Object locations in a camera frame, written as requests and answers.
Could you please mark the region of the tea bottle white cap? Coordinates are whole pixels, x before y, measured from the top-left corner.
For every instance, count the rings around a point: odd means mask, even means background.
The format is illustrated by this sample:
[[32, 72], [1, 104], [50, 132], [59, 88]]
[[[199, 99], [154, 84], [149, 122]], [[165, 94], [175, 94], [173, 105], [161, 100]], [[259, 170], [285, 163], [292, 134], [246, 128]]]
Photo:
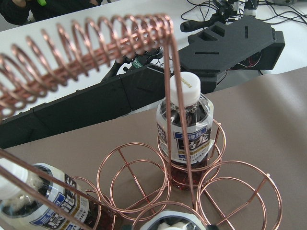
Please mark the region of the tea bottle white cap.
[[[207, 166], [207, 155], [213, 146], [211, 130], [213, 125], [213, 103], [201, 93], [200, 78], [191, 72], [181, 72], [181, 88], [186, 112], [187, 136], [193, 185], [197, 186], [202, 177], [199, 170]], [[176, 78], [170, 78], [170, 124], [171, 137], [167, 137], [166, 100], [163, 99], [156, 111], [158, 143], [160, 151], [168, 157], [168, 143], [171, 143], [171, 160], [176, 166], [187, 167], [182, 124], [179, 115]]]

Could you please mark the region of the tea bottle in rack front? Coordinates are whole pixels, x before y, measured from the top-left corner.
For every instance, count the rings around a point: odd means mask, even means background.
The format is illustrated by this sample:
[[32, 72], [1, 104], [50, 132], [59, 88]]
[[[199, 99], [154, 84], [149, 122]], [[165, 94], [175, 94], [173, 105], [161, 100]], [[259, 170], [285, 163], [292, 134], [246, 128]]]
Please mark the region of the tea bottle in rack front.
[[[75, 219], [97, 230], [113, 229], [114, 215], [104, 207], [2, 158], [0, 165]], [[79, 226], [0, 178], [0, 218], [16, 230], [78, 230]]]

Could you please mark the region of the black equipment housing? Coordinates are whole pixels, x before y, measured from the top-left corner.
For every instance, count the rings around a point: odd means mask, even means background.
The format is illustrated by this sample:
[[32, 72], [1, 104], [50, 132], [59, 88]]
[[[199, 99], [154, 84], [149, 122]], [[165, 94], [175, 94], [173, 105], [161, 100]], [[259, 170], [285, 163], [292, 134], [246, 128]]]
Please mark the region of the black equipment housing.
[[[182, 71], [195, 73], [201, 92], [213, 92], [228, 69], [271, 70], [284, 46], [283, 33], [253, 17], [214, 25], [188, 37], [179, 51]], [[124, 73], [115, 64], [100, 83], [15, 115], [0, 127], [3, 149], [108, 121], [164, 98], [164, 70], [152, 63], [160, 49], [136, 58]]]

